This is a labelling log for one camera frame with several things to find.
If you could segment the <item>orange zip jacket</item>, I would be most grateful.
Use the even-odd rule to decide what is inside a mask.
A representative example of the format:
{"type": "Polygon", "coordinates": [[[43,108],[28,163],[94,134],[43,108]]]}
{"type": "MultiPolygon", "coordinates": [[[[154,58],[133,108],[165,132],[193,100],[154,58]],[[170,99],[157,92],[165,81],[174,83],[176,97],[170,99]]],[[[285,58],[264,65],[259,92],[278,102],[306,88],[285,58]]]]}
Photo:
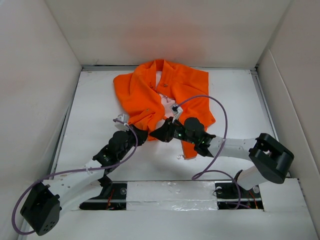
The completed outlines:
{"type": "Polygon", "coordinates": [[[157,59],[139,65],[132,73],[113,80],[115,94],[128,123],[148,131],[148,140],[157,140],[149,133],[173,117],[171,106],[178,104],[183,113],[178,121],[197,118],[207,129],[215,123],[210,110],[209,74],[206,71],[157,59]]]}

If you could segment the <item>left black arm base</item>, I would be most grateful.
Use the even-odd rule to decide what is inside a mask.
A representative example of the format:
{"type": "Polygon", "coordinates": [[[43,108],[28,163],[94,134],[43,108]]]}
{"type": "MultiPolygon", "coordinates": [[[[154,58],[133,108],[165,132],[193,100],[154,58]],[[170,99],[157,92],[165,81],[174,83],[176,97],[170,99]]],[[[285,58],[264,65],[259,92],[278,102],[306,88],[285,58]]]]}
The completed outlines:
{"type": "Polygon", "coordinates": [[[98,180],[102,190],[96,197],[79,205],[84,211],[124,211],[127,209],[127,181],[112,181],[108,176],[98,180]]]}

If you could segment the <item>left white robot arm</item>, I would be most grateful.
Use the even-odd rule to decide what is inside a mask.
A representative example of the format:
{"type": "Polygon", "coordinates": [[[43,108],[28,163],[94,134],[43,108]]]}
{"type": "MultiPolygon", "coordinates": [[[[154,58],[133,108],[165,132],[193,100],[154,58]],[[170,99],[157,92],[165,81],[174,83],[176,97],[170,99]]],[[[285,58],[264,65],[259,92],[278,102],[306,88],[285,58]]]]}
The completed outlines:
{"type": "Polygon", "coordinates": [[[104,199],[111,194],[108,174],[127,161],[148,138],[146,130],[134,125],[127,128],[116,131],[82,168],[58,172],[54,180],[46,177],[32,185],[20,214],[34,233],[43,236],[51,231],[68,208],[85,201],[84,189],[89,198],[104,199]]]}

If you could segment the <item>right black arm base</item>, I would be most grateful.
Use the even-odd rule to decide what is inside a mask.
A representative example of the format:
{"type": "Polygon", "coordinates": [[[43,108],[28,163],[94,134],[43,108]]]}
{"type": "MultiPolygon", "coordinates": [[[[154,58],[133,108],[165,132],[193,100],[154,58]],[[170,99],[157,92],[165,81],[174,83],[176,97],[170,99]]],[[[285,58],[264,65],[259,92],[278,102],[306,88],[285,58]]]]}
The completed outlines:
{"type": "Polygon", "coordinates": [[[217,208],[219,210],[263,210],[263,201],[258,185],[250,190],[237,187],[231,182],[218,182],[215,184],[215,190],[212,193],[217,198],[217,208]]]}

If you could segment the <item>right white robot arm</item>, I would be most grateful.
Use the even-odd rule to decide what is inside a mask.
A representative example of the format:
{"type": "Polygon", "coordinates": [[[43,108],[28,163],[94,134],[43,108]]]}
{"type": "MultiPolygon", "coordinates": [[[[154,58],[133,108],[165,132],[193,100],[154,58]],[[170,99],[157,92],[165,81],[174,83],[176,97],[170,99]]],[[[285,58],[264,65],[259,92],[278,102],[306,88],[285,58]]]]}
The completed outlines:
{"type": "Polygon", "coordinates": [[[268,133],[257,138],[222,138],[205,131],[205,127],[195,117],[184,123],[168,118],[164,124],[152,131],[150,136],[168,143],[178,139],[194,145],[194,150],[203,157],[230,157],[251,161],[253,166],[236,174],[231,191],[243,197],[254,186],[265,182],[283,184],[294,154],[268,133]]]}

